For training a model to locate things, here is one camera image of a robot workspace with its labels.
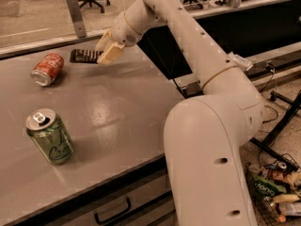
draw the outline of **red soda can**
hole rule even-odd
[[[30,73],[40,86],[51,85],[64,66],[64,58],[56,53],[48,54]]]

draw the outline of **table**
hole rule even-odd
[[[164,155],[170,109],[182,100],[175,86],[137,47],[114,65],[70,63],[75,48],[97,41],[0,61],[0,225],[12,225],[105,184]],[[50,87],[30,78],[50,52],[65,66]],[[49,164],[26,133],[25,119],[49,107],[64,121],[74,154]]]

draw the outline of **soda can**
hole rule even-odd
[[[26,119],[26,132],[52,164],[62,164],[73,153],[71,138],[54,110],[42,108]]]
[[[51,85],[64,66],[64,58],[56,53],[48,54],[30,73],[38,85]]]

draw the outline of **drawer handle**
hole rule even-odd
[[[127,212],[129,212],[131,210],[131,207],[132,207],[132,204],[131,204],[131,201],[130,201],[129,197],[126,197],[126,202],[128,203],[127,208],[122,210],[120,213],[115,214],[111,218],[108,218],[108,219],[105,219],[105,220],[100,220],[98,218],[98,214],[95,214],[94,217],[95,217],[95,221],[97,222],[97,224],[98,225],[104,225],[104,224],[108,223],[109,221],[112,221],[116,218],[119,218],[121,215],[124,215]]]

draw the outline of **can lid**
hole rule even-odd
[[[42,108],[31,113],[25,122],[26,127],[32,131],[46,128],[55,121],[55,112],[49,108]]]
[[[277,166],[281,169],[281,170],[286,170],[287,166],[284,162],[278,162]]]
[[[52,79],[47,73],[33,71],[30,75],[33,81],[36,82],[39,86],[46,87],[52,83]]]

